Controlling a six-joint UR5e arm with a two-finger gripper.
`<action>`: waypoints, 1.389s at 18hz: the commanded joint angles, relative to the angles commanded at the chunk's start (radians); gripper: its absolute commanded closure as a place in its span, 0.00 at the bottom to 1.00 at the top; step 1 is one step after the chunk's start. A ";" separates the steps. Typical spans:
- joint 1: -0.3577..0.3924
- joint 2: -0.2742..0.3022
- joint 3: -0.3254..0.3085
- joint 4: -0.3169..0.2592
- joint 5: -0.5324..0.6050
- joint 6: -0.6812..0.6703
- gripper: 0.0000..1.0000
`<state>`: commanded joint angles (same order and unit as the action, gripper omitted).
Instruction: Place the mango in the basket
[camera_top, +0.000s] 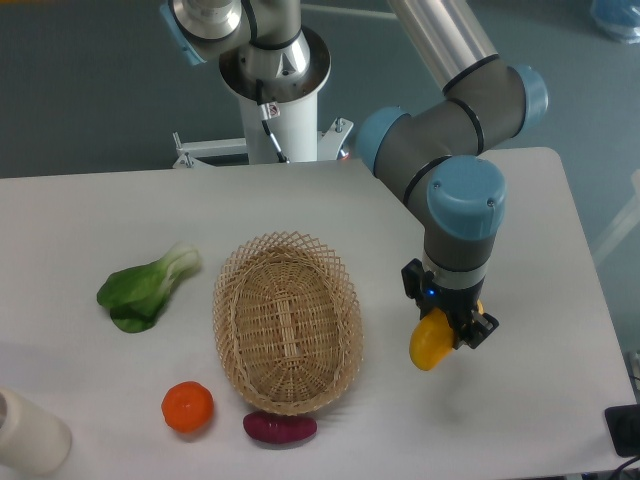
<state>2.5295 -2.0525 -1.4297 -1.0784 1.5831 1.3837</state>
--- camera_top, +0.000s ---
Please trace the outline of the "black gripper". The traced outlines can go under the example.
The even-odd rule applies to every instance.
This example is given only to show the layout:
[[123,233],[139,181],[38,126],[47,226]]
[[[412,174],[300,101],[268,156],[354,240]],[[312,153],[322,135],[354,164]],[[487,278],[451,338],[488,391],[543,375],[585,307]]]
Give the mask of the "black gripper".
[[435,273],[425,270],[418,259],[401,269],[401,277],[406,296],[415,302],[421,314],[435,308],[445,313],[455,332],[455,349],[463,345],[476,349],[499,327],[495,317],[479,311],[483,279],[473,280],[468,287],[445,286],[444,280],[436,280]]

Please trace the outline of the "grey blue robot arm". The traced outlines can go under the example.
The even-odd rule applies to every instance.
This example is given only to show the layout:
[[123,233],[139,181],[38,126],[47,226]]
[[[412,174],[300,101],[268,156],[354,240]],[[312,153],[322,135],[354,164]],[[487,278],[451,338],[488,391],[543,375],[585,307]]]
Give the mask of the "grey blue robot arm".
[[[482,154],[537,124],[548,107],[541,76],[506,64],[464,1],[394,1],[391,9],[444,99],[410,115],[385,108],[362,125],[362,161],[423,225],[420,259],[402,270],[422,314],[441,311],[455,346],[497,328],[479,296],[505,214],[506,182]],[[331,59],[297,1],[166,1],[161,14],[194,65],[218,64],[236,96],[240,139],[178,143],[179,159],[243,152],[253,164],[335,160],[345,120],[317,128],[317,95]]]

